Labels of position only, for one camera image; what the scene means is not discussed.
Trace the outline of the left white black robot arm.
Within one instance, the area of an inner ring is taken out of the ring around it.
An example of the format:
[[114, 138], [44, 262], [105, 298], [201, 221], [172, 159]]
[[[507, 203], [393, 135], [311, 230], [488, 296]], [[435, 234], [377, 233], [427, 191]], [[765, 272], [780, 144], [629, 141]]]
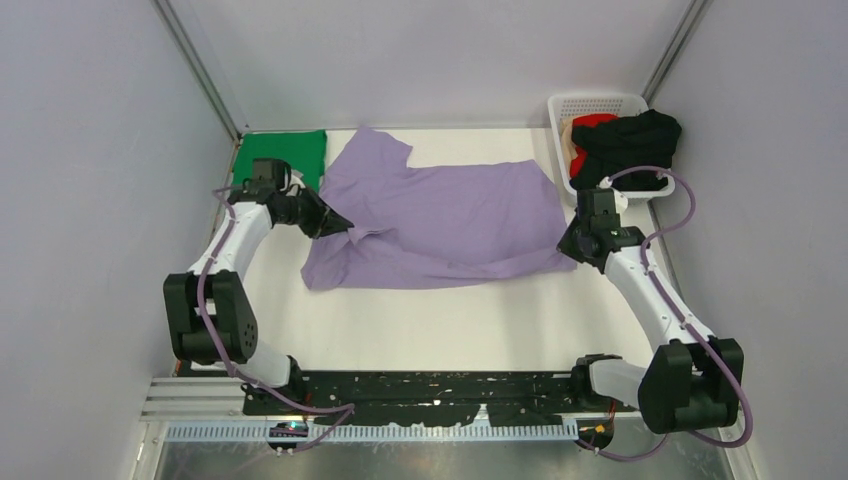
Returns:
[[282, 159], [255, 159], [247, 178], [213, 195], [224, 207], [219, 230], [186, 272], [168, 275], [163, 284], [173, 352], [180, 361], [221, 368], [267, 392], [280, 412], [296, 413], [307, 398], [302, 371], [261, 339], [243, 276], [278, 225], [296, 226], [309, 239], [354, 225]]

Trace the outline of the purple t shirt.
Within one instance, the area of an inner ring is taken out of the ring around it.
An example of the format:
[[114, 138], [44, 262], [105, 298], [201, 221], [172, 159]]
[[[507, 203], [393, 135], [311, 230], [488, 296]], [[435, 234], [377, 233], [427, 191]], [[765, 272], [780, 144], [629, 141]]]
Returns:
[[557, 248], [558, 190], [535, 161], [414, 168], [412, 151], [363, 127], [326, 169], [321, 198], [350, 227], [312, 243], [307, 288], [439, 289], [576, 268]]

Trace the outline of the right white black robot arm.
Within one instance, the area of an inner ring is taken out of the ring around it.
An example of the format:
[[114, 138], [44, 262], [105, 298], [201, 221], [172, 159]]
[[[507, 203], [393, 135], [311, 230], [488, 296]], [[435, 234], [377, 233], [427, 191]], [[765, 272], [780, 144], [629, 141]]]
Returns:
[[654, 349], [646, 367], [616, 354], [590, 354], [572, 371], [571, 397], [584, 410], [609, 398], [636, 408], [656, 434], [728, 427], [743, 409], [744, 353], [700, 322], [673, 290], [643, 232], [625, 227], [613, 189], [581, 190], [558, 244], [616, 287]]

